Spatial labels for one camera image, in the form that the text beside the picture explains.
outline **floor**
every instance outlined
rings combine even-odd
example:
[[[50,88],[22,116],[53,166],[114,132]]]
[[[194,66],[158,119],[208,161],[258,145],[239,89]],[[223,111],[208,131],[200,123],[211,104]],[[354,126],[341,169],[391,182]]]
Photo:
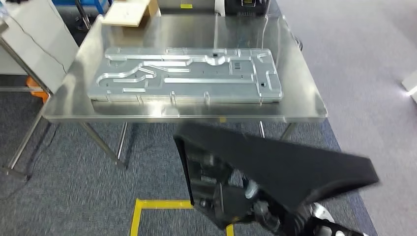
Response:
[[[343,151],[369,156],[381,186],[360,194],[379,236],[416,235],[415,0],[278,0]]]
[[[72,13],[63,14],[74,32]],[[78,43],[82,33],[74,34]],[[0,94],[0,161],[6,163],[41,106],[28,94]],[[115,148],[121,124],[93,124]],[[257,135],[256,123],[233,123],[228,128]],[[278,138],[284,124],[266,123],[266,136]],[[174,124],[134,124],[127,133],[118,170],[77,124],[48,124],[35,131],[17,169],[32,173],[27,184],[0,175],[0,229],[5,235],[128,235],[134,201],[187,199],[182,167],[172,140]],[[301,124],[291,141],[339,150],[330,124]],[[336,221],[376,236],[358,193],[323,203]],[[139,235],[224,235],[192,210],[146,210]],[[259,226],[235,226],[237,236],[270,235]]]

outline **orange object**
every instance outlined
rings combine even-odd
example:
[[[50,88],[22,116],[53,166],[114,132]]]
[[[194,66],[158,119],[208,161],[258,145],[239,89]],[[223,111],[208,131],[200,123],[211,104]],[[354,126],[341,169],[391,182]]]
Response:
[[[35,80],[33,80],[33,78],[31,76],[28,76],[28,79],[26,79],[26,85],[29,88],[39,87],[39,85],[37,84],[37,82],[35,82]],[[32,94],[32,96],[42,98],[43,103],[45,103],[46,100],[48,99],[48,94],[45,93],[45,92],[43,92],[43,91],[42,92],[30,92],[30,93]]]

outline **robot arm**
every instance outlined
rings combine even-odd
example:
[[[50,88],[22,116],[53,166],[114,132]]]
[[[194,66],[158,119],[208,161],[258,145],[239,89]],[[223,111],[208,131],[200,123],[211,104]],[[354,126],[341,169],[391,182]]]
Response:
[[[363,235],[315,202],[378,182],[368,158],[196,123],[174,140],[192,205],[219,228],[255,221],[276,235]],[[240,184],[231,182],[237,174]]]

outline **table top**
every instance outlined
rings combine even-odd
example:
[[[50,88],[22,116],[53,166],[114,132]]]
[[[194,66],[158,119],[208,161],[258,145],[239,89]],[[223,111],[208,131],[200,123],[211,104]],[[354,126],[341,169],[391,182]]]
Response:
[[[163,15],[145,27],[102,24],[98,16],[82,43],[62,86],[44,107],[52,122],[204,121],[321,122],[328,113],[285,17]],[[263,104],[177,104],[91,101],[94,80],[109,47],[268,48],[276,63],[283,99]]]

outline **machined metal plate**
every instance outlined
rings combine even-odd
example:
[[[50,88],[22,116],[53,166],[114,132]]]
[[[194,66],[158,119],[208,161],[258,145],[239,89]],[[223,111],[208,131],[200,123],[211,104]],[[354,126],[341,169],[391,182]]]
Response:
[[[283,94],[268,49],[109,48],[88,96],[209,104],[277,102]]]

